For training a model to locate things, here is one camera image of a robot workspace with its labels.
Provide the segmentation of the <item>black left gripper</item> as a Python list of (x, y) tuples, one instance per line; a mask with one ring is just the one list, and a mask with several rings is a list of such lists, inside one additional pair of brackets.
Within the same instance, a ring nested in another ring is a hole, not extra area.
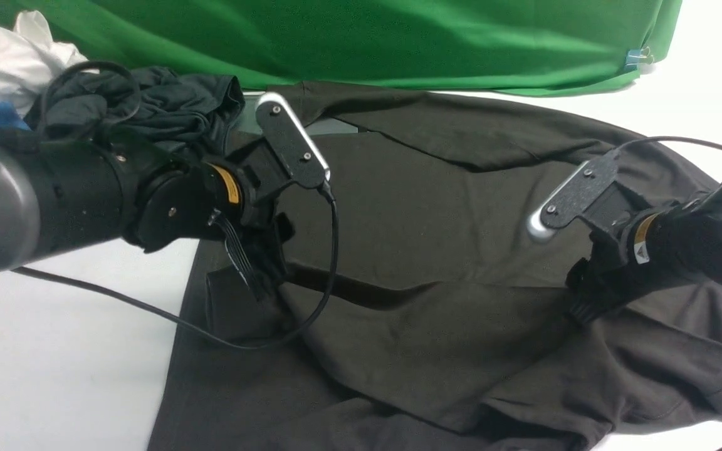
[(278, 155), (261, 141), (226, 157), (212, 156), (210, 165), (224, 184), (210, 222), (223, 231), (226, 253), (250, 294), (264, 301), (287, 275), (283, 243), (293, 236), (293, 228), (277, 205), (293, 181)]

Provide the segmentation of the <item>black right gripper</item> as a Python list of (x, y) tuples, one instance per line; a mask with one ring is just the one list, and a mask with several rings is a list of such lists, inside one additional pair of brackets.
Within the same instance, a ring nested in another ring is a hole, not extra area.
[(630, 243), (639, 220), (654, 209), (638, 192), (610, 185), (576, 219), (590, 229), (591, 252), (567, 274), (565, 285), (574, 296), (567, 315), (588, 326), (631, 301), (625, 277), (633, 252)]

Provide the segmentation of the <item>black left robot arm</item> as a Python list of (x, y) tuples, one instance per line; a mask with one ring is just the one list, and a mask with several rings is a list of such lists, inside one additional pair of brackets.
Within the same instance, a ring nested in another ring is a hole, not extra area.
[(255, 205), (254, 183), (203, 145), (169, 152), (135, 132), (43, 140), (0, 130), (0, 272), (117, 239), (155, 253), (223, 242), (252, 294), (287, 277), (289, 220)]

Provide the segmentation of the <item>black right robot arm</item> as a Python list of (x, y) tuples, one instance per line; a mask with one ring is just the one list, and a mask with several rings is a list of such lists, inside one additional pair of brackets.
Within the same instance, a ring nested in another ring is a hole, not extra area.
[(591, 254), (567, 276), (574, 295), (568, 314), (579, 325), (664, 289), (722, 286), (722, 184), (687, 202), (651, 207), (616, 183), (582, 220)]

